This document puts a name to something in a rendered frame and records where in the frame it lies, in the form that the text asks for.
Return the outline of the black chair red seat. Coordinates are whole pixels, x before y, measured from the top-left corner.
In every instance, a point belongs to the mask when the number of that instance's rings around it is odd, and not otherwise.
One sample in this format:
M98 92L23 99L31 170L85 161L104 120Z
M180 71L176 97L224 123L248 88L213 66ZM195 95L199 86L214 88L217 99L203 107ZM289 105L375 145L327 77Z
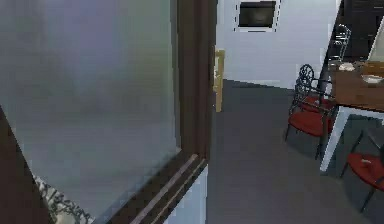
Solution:
M356 151L364 136L379 151L378 155ZM360 208L360 212L363 212L377 190L384 192L384 128L367 128L360 132L347 156L340 178L344 176L348 168L370 186L370 191Z
M318 158L322 152L324 138L332 130L335 101L331 93L314 86L314 81L318 84L331 84L329 80L316 78L311 65L302 65L289 108L285 137L288 137L291 127L310 136L318 137L319 143L315 154L315 158Z

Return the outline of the white framed dark picture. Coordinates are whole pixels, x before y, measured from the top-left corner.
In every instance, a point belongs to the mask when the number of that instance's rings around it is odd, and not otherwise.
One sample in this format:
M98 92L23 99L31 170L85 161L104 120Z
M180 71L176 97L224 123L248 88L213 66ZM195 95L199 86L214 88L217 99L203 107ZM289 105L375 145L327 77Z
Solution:
M235 32L276 32L281 0L239 0L235 6Z

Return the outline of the brown top white leg table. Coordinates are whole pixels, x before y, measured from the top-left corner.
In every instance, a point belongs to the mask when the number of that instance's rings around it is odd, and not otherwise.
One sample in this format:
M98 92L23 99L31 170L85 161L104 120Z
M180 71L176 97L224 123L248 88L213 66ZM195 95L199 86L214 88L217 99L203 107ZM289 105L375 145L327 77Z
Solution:
M327 171L351 115L384 121L384 80L378 84L368 84L362 79L362 69L331 73L332 95L338 110L320 164L322 173Z

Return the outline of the silver metal chair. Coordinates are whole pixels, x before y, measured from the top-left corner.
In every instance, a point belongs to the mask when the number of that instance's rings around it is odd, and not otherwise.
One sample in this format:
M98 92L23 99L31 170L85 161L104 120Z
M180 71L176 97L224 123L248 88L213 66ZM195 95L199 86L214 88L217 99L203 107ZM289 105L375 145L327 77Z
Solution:
M338 24L334 30L331 50L328 56L330 65L341 62L344 58L352 31L344 24Z

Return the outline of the white bowl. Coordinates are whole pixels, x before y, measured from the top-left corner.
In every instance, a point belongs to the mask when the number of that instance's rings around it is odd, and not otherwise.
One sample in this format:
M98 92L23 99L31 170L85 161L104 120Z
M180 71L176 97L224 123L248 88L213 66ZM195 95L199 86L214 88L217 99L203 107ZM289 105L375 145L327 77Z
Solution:
M376 75L362 75L362 79L364 82L368 84L378 84L384 80L383 77L376 76Z

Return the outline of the brown wooden box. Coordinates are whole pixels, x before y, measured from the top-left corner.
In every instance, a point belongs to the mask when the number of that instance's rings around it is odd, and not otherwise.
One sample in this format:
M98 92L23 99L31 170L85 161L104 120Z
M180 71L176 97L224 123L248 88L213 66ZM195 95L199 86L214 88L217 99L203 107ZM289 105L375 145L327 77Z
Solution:
M384 62L367 61L363 65L362 73L364 75L376 75L384 77Z

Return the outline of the dark brown tall cupboard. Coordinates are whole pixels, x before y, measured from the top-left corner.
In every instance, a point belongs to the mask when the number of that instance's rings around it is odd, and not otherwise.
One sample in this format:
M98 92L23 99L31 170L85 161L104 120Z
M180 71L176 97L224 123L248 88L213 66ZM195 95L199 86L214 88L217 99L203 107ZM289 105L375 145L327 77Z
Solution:
M331 50L332 36L338 24L346 25L351 37L341 62L366 61L371 53L377 32L384 18L384 0L341 0L331 38L324 59L321 77L327 79L330 65L328 56Z

